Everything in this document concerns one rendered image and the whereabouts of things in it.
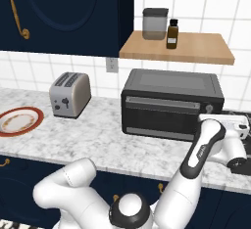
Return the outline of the white wall outlet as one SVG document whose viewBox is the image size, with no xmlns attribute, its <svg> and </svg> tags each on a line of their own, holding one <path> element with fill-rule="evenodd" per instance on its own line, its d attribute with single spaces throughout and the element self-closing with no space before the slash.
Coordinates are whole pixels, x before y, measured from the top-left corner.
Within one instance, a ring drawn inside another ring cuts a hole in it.
<svg viewBox="0 0 251 229">
<path fill-rule="evenodd" d="M 117 58 L 107 58 L 106 59 L 106 72 L 119 72 L 119 64 Z"/>
</svg>

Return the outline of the silver two-slot toaster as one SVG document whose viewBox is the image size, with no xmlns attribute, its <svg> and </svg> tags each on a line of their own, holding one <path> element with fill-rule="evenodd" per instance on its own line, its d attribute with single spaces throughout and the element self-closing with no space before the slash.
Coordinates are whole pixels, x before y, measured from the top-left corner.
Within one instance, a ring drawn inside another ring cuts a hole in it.
<svg viewBox="0 0 251 229">
<path fill-rule="evenodd" d="M 78 118 L 91 99 L 86 73 L 64 72 L 49 89 L 54 116 Z"/>
</svg>

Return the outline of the black toaster oven door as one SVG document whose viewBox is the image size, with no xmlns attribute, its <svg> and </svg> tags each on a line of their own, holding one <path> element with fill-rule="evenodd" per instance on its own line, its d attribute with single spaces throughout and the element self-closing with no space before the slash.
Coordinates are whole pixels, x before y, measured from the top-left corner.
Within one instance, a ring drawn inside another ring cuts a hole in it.
<svg viewBox="0 0 251 229">
<path fill-rule="evenodd" d="M 124 133 L 181 141 L 193 140 L 200 109 L 134 105 L 126 103 L 126 97 L 122 101 Z"/>
</svg>

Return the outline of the white plate with red rim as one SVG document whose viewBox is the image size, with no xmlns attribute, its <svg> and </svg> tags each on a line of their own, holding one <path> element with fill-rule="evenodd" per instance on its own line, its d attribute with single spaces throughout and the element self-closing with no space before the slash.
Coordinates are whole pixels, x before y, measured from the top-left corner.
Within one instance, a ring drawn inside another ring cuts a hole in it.
<svg viewBox="0 0 251 229">
<path fill-rule="evenodd" d="M 39 126 L 43 111 L 35 107 L 19 107 L 0 114 L 0 137 L 26 134 Z"/>
</svg>

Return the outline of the grey lidded canister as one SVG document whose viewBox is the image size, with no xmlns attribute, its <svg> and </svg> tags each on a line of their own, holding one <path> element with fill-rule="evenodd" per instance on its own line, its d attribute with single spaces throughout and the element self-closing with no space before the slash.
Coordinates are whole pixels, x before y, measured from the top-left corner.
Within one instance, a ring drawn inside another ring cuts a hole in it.
<svg viewBox="0 0 251 229">
<path fill-rule="evenodd" d="M 166 36 L 167 8 L 145 8 L 142 12 L 142 36 L 146 40 L 163 40 Z"/>
</svg>

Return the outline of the black toaster oven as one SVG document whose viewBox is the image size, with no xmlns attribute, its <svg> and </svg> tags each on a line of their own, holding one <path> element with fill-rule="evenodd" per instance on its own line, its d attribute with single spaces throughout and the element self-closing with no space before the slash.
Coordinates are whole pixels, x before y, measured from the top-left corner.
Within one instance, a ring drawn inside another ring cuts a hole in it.
<svg viewBox="0 0 251 229">
<path fill-rule="evenodd" d="M 207 105 L 213 106 L 211 114 L 219 114 L 225 102 L 212 73 L 155 69 L 133 69 L 122 91 L 121 105 L 126 96 L 199 103 L 199 114 L 206 114 Z"/>
</svg>

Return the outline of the navy wall cupboard door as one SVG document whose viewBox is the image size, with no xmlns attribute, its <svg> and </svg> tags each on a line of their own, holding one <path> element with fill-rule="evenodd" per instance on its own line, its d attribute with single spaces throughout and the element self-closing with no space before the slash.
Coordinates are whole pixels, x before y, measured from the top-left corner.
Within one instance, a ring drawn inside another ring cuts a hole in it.
<svg viewBox="0 0 251 229">
<path fill-rule="evenodd" d="M 116 58 L 133 32 L 134 0 L 0 0 L 0 50 Z"/>
</svg>

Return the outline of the brown glass bottle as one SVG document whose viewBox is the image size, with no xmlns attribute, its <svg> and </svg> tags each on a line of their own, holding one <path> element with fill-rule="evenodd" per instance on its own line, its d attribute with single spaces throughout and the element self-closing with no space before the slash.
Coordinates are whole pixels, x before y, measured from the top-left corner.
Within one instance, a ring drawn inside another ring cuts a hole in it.
<svg viewBox="0 0 251 229">
<path fill-rule="evenodd" d="M 170 25 L 168 27 L 167 33 L 167 48 L 168 49 L 175 49 L 177 45 L 177 38 L 178 38 L 178 20 L 177 19 L 170 19 Z"/>
</svg>

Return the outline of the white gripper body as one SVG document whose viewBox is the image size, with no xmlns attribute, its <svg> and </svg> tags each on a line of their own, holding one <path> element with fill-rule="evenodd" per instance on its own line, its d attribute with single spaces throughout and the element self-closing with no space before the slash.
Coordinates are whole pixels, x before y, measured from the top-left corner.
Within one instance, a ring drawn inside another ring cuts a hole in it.
<svg viewBox="0 0 251 229">
<path fill-rule="evenodd" d="M 250 129 L 249 122 L 244 115 L 232 114 L 201 114 L 199 120 L 215 119 L 220 122 L 226 129 L 235 129 L 237 131 L 248 131 Z"/>
</svg>

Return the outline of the navy base cabinet front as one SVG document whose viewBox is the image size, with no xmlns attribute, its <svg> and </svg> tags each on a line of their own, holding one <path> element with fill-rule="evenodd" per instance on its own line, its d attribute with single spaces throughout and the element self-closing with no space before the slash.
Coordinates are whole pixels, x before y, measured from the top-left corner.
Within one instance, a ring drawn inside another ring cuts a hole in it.
<svg viewBox="0 0 251 229">
<path fill-rule="evenodd" d="M 153 205 L 161 196 L 158 189 L 159 183 L 163 183 L 164 189 L 168 185 L 167 181 L 162 180 L 97 171 L 91 187 L 97 191 L 108 205 L 114 202 L 114 195 L 117 194 L 121 197 L 127 193 L 139 193 L 149 205 Z"/>
<path fill-rule="evenodd" d="M 251 195 L 202 188 L 185 229 L 251 229 Z"/>
<path fill-rule="evenodd" d="M 63 167 L 62 164 L 0 156 L 0 217 L 31 226 L 52 229 L 60 219 L 57 208 L 43 209 L 33 199 L 34 185 Z"/>
</svg>

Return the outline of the wooden wall shelf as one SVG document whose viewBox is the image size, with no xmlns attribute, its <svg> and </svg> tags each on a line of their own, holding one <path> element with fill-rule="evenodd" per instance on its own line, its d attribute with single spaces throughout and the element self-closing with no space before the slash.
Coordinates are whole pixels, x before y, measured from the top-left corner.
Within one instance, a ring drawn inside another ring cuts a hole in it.
<svg viewBox="0 0 251 229">
<path fill-rule="evenodd" d="M 218 33 L 180 32 L 176 48 L 168 49 L 166 39 L 145 40 L 142 32 L 136 30 L 120 50 L 120 58 L 227 66 L 234 64 L 234 56 Z"/>
</svg>

